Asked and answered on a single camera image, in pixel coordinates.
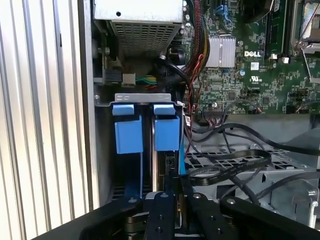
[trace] screw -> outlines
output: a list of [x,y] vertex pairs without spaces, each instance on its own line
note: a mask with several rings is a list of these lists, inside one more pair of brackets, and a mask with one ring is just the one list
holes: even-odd
[[195,193],[195,194],[193,194],[193,197],[196,199],[199,199],[199,198],[201,198],[201,195],[199,193]]
[[238,41],[238,46],[242,47],[244,45],[244,41]]
[[226,202],[228,204],[235,204],[236,203],[236,201],[234,199],[231,199],[231,198],[227,199]]
[[129,200],[129,203],[131,203],[131,204],[136,203],[136,202],[137,202],[137,199],[134,199],[134,198],[131,198],[131,199]]
[[106,47],[106,48],[104,49],[104,53],[105,53],[105,55],[109,56],[109,54],[110,54],[110,48],[109,48],[109,47]]
[[158,227],[155,229],[155,231],[160,234],[160,233],[162,233],[162,228],[158,226]]
[[250,145],[250,149],[260,149],[259,145],[254,143]]

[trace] heatsink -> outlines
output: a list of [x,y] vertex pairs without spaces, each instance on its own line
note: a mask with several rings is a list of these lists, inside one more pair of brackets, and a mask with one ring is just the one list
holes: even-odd
[[183,0],[95,0],[93,14],[110,23],[126,57],[156,57],[183,23]]
[[236,64],[236,39],[230,36],[213,36],[209,39],[210,54],[207,68],[234,68]]

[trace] black wire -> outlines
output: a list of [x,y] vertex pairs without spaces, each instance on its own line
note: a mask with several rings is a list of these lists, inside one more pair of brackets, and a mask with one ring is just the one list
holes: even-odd
[[207,136],[205,136],[202,139],[193,140],[195,143],[202,143],[210,139],[214,134],[221,132],[225,129],[242,129],[256,138],[260,139],[262,142],[276,148],[276,149],[282,149],[289,152],[299,153],[299,154],[306,154],[306,155],[314,155],[314,156],[320,156],[320,150],[318,149],[310,149],[310,148],[302,148],[302,147],[296,147],[296,146],[289,146],[289,145],[283,145],[274,141],[271,141],[270,139],[266,138],[265,136],[261,135],[257,131],[253,130],[252,128],[240,124],[240,123],[225,123],[222,126],[216,127],[214,130],[212,130]]
[[168,61],[168,60],[163,60],[161,58],[158,58],[156,60],[157,63],[159,63],[160,65],[166,66],[167,68],[171,69],[173,72],[175,72],[176,74],[178,74],[183,81],[186,82],[186,84],[188,86],[190,86],[190,78],[180,69],[178,68],[176,65],[174,65],[172,62]]
[[219,125],[222,125],[226,122],[226,119],[227,119],[227,116],[228,116],[228,111],[230,110],[230,108],[236,104],[239,104],[239,103],[243,103],[243,104],[249,104],[251,106],[253,106],[255,109],[258,109],[258,106],[253,104],[252,102],[250,102],[249,100],[245,100],[245,99],[238,99],[238,100],[235,100],[231,103],[229,103],[225,108],[224,108],[224,111],[221,115],[221,117],[217,117],[217,118],[220,118],[220,121],[217,122],[215,125],[213,126],[210,126],[210,127],[201,127],[201,128],[193,128],[192,129],[192,132],[196,133],[196,134],[206,134],[212,130],[214,130],[216,128],[216,126],[219,126]]
[[225,145],[228,148],[229,153],[231,154],[231,148],[230,148],[230,144],[228,142],[227,136],[226,136],[226,131],[222,131],[222,135],[225,141]]
[[[262,150],[264,150],[264,151],[266,150],[266,149],[264,148],[264,146],[263,146],[262,144],[260,144],[260,142],[258,142],[257,140],[255,140],[255,139],[253,139],[253,138],[251,138],[251,137],[241,136],[241,135],[237,135],[237,134],[233,134],[233,133],[229,133],[229,132],[225,132],[225,131],[223,131],[222,134],[223,134],[223,138],[224,138],[224,141],[225,141],[225,144],[226,144],[227,147],[229,146],[229,142],[228,142],[228,139],[227,139],[227,136],[226,136],[226,135],[232,136],[232,137],[237,137],[237,138],[243,138],[243,139],[250,140],[250,141],[256,143],[257,145],[259,145]],[[254,178],[259,174],[259,172],[260,172],[262,169],[263,169],[263,167],[257,168],[257,169],[255,170],[255,172],[254,172],[250,177],[248,177],[246,180],[243,181],[243,183],[244,183],[244,184],[247,184],[248,182],[250,182],[252,179],[254,179]],[[229,188],[227,191],[225,191],[225,193],[222,195],[222,197],[221,197],[220,199],[223,199],[225,196],[227,196],[227,195],[229,195],[230,193],[232,193],[233,191],[237,190],[237,188],[238,188],[237,185],[234,185],[233,187]]]
[[267,196],[268,194],[270,194],[272,191],[276,190],[277,188],[282,187],[283,185],[292,182],[292,181],[296,181],[296,180],[310,180],[310,179],[319,179],[320,178],[320,172],[318,171],[314,171],[314,172],[304,172],[304,173],[300,173],[300,174],[296,174],[296,175],[292,175],[292,176],[288,176],[284,179],[281,179],[280,181],[277,181],[275,184],[267,187],[266,189],[258,192],[256,194],[256,197],[258,199],[261,199],[265,196]]
[[[196,146],[193,144],[192,142],[192,139],[191,139],[191,136],[190,136],[190,133],[188,132],[188,126],[186,124],[186,122],[184,122],[184,133],[191,145],[191,147],[193,148],[193,150],[200,154],[201,156],[203,156],[204,158],[206,159],[209,159],[208,155],[206,154],[203,154],[202,152],[198,151],[198,149],[196,148]],[[219,171],[221,171],[221,168],[218,168],[218,166],[210,166],[211,168],[213,169],[219,169]],[[253,204],[256,204],[256,205],[260,205],[259,201],[257,200],[254,192],[246,185],[244,184],[237,176],[234,176],[233,178],[230,179],[235,185],[237,185],[250,199],[250,201],[253,203]]]
[[181,82],[181,79],[182,79],[182,81],[184,81],[186,83],[186,86],[187,86],[189,92],[191,93],[191,96],[189,99],[189,104],[190,104],[190,106],[193,106],[194,101],[195,101],[195,89],[191,85],[190,78],[180,68],[178,68],[176,65],[174,65],[172,62],[170,62],[168,60],[163,60],[161,58],[158,58],[156,60],[156,62],[162,66],[165,66],[165,67],[171,69],[173,72],[175,72],[180,77],[180,78],[176,78],[174,76],[173,77],[169,76],[168,78],[165,78],[165,79],[172,79],[173,80],[173,82],[169,82],[170,85],[177,84],[177,83]]
[[266,150],[265,147],[259,141],[255,140],[252,137],[242,136],[242,135],[238,135],[238,134],[234,134],[234,133],[226,132],[226,131],[225,131],[225,134],[228,135],[228,136],[249,140],[249,141],[254,142],[255,144],[257,144],[262,150],[264,150],[264,151]]
[[257,168],[262,168],[265,165],[271,164],[271,159],[269,158],[259,158],[247,162],[242,162],[230,167],[224,171],[210,176],[193,176],[190,177],[190,182],[193,186],[209,186],[221,183],[225,180],[232,179],[234,176],[243,173],[245,171],[250,171]]

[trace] corrugated metal panel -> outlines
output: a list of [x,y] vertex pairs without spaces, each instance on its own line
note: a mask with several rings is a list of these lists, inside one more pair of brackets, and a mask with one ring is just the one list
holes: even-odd
[[89,211],[76,0],[0,3],[0,233]]

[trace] white label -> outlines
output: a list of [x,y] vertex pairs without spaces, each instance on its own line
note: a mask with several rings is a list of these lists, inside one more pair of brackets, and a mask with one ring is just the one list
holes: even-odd
[[245,57],[261,58],[259,51],[244,51]]
[[258,62],[252,62],[250,69],[251,69],[251,71],[259,71],[259,63]]
[[274,1],[274,12],[279,11],[280,9],[280,0],[275,0]]
[[261,83],[262,79],[259,78],[258,76],[251,76],[250,82],[252,82],[252,83]]
[[185,119],[186,125],[187,125],[188,127],[190,127],[190,126],[191,126],[191,119],[190,119],[190,117],[189,117],[189,116],[184,116],[184,119]]

